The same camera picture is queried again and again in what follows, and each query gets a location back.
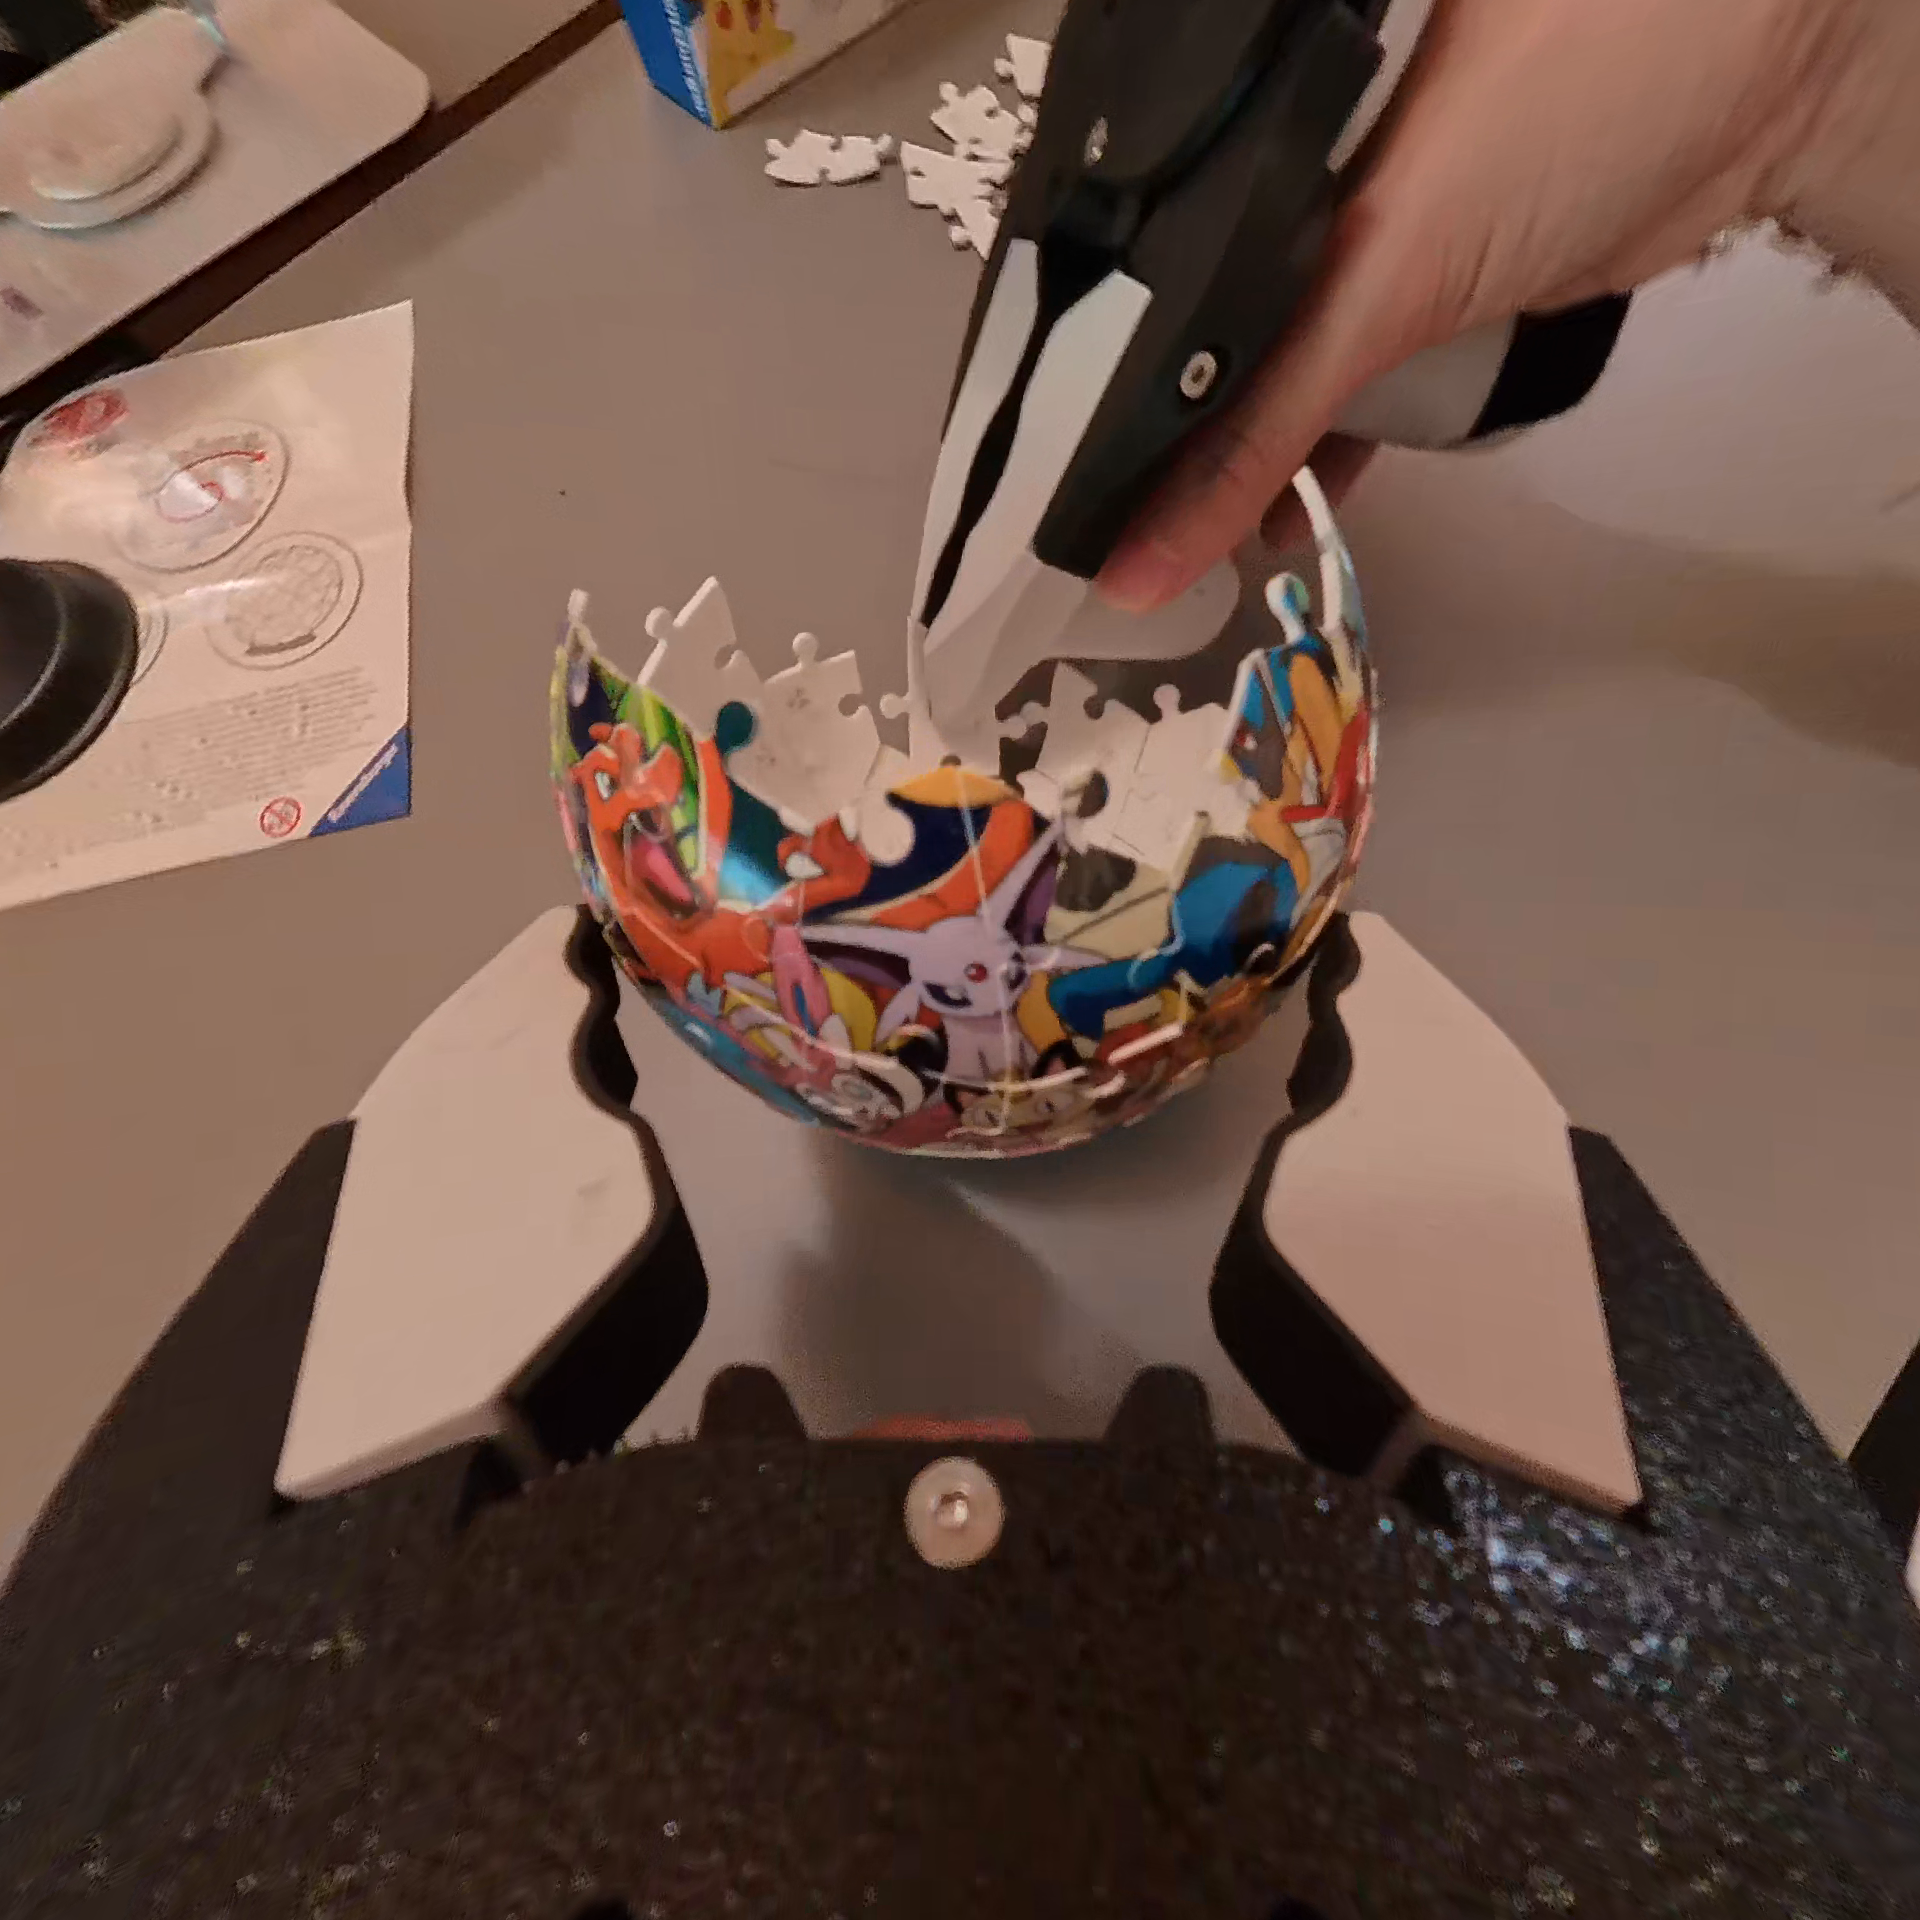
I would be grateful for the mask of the person's right hand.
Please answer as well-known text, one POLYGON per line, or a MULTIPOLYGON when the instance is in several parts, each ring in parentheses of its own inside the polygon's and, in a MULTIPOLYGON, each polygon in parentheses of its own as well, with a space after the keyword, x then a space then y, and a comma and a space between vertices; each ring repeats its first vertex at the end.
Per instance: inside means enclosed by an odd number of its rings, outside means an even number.
POLYGON ((1299 316, 1105 598, 1183 595, 1410 354, 1758 222, 1915 324, 1915 4, 1435 4, 1299 316))

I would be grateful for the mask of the pile of white puzzle pieces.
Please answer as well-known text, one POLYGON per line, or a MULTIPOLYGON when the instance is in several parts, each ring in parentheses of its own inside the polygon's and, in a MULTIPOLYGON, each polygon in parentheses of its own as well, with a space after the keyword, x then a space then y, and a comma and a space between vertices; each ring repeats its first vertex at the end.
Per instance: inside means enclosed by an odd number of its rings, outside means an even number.
POLYGON ((923 138, 893 129, 793 129, 761 142, 761 174, 785 189, 854 187, 898 176, 906 206, 934 212, 955 250, 997 246, 1016 162, 1039 132, 1050 38, 1003 37, 992 75, 940 80, 923 138))

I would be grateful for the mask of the colourful half-built puzzle ball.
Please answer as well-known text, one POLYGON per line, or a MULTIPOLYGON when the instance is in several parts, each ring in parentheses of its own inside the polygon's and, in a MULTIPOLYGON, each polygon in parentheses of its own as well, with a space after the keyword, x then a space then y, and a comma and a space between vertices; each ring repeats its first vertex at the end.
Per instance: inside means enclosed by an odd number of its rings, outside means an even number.
POLYGON ((1132 1127, 1270 1018, 1370 828, 1379 681, 1348 545, 1293 476, 1316 588, 1225 701, 1098 701, 1071 661, 967 754, 886 747, 848 653, 769 678, 704 582, 636 674, 574 592, 548 685, 559 817, 623 982, 785 1117, 1020 1159, 1132 1127))

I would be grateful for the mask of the folded paper instruction leaflet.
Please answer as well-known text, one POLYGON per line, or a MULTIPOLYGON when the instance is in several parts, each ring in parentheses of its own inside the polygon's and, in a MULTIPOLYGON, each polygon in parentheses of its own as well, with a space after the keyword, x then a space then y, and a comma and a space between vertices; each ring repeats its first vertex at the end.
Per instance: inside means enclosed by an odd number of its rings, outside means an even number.
POLYGON ((410 808, 410 302, 168 354, 30 416, 2 554, 126 592, 105 735, 2 802, 2 907, 410 808))

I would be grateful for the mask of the clear plastic dome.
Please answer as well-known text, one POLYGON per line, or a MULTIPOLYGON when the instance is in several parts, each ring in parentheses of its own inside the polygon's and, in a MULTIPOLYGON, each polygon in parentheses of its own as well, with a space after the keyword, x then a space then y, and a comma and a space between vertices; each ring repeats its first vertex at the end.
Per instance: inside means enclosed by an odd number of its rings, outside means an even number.
POLYGON ((214 117, 190 89, 172 101, 97 93, 2 101, 2 216, 48 230, 126 222, 168 199, 211 152, 214 117))

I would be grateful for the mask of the black round ball stand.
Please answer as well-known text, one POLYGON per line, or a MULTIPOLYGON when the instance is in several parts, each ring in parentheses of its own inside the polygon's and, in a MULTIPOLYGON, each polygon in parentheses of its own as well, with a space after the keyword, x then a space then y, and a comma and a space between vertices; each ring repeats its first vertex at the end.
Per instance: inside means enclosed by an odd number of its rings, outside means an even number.
POLYGON ((137 606, 80 562, 2 557, 2 802, 74 765, 137 669, 137 606))

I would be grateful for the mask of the grey tray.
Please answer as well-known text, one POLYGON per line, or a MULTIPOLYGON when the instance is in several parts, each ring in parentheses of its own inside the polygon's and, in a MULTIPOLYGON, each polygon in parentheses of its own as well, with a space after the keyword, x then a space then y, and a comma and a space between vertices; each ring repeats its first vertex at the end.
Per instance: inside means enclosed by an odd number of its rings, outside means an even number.
POLYGON ((168 199, 89 230, 2 216, 2 393, 383 152, 432 104, 425 70, 334 4, 154 4, 2 99, 190 89, 211 106, 211 152, 168 199))

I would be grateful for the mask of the blue puzzle box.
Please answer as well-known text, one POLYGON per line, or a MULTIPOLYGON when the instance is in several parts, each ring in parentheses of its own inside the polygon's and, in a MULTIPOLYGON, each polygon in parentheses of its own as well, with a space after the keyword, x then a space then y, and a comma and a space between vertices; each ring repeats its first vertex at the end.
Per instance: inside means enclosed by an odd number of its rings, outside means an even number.
POLYGON ((647 80, 721 129, 906 4, 621 4, 647 80))

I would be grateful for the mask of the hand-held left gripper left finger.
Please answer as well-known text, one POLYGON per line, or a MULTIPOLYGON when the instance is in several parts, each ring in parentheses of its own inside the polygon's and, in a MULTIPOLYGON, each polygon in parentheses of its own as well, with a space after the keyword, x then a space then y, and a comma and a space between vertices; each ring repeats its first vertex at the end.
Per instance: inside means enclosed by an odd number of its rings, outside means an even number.
POLYGON ((396 1049, 350 1113, 279 1498, 474 1444, 522 1468, 616 1447, 709 1317, 632 1091, 582 907, 515 932, 396 1049))

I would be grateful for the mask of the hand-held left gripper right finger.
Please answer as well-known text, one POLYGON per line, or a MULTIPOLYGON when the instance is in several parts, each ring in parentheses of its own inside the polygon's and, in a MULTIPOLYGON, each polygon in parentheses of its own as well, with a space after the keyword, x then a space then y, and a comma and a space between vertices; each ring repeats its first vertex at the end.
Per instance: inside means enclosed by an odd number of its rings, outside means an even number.
POLYGON ((1408 1494, 1441 1457, 1588 1513, 1639 1461, 1569 1117, 1382 914, 1332 917, 1210 1262, 1228 1444, 1408 1494))

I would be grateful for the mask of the dark-edged table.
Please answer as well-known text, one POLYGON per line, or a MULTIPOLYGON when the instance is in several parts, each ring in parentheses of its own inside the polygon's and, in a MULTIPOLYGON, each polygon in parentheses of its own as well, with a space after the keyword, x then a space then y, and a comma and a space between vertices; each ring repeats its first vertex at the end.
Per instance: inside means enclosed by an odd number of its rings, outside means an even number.
POLYGON ((593 37, 621 21, 616 4, 578 4, 560 21, 520 51, 511 61, 476 80, 449 104, 432 106, 419 128, 372 152, 347 176, 325 184, 320 192, 277 216, 271 226, 249 235, 176 286, 155 292, 125 324, 108 327, 97 340, 78 346, 51 370, 2 393, 2 453, 35 411, 90 386, 105 374, 129 371, 165 349, 176 349, 190 333, 211 324, 244 292, 284 270, 303 250, 318 249, 331 230, 342 229, 357 212, 380 203, 399 184, 416 176, 426 161, 449 150, 459 138, 482 128, 495 111, 511 104, 527 89, 578 56, 593 37))

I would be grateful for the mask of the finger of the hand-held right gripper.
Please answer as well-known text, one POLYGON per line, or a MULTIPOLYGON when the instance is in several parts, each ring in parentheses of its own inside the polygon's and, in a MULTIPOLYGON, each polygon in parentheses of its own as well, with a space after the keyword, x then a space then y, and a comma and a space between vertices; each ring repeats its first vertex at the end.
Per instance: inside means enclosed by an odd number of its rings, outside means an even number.
POLYGON ((1020 416, 998 424, 1005 462, 962 548, 952 592, 923 625, 923 705, 934 726, 985 726, 1077 609, 1085 584, 1039 557, 1039 529, 1148 307, 1123 270, 1066 292, 1040 267, 1040 327, 1021 363, 1020 416))
POLYGON ((998 485, 1005 437, 1020 416, 1016 383, 1039 340, 1040 259, 1032 237, 1009 237, 983 282, 934 462, 915 588, 915 624, 934 625, 952 592, 962 548, 998 485))

